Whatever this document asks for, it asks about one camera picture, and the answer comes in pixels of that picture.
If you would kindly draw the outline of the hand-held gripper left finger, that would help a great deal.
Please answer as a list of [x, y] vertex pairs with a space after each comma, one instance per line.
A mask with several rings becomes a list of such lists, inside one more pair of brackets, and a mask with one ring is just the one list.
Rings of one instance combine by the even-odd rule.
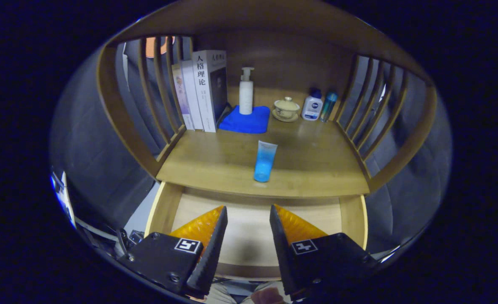
[[218, 206], [171, 233], [149, 233], [119, 262], [178, 296], [205, 298], [216, 273], [227, 225], [227, 208]]

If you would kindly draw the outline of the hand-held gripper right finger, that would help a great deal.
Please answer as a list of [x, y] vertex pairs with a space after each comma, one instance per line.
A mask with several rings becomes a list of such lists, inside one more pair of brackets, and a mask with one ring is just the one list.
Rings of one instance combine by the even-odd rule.
[[324, 233], [271, 206], [270, 226], [283, 288], [292, 301], [331, 301], [372, 276], [378, 262], [345, 233]]

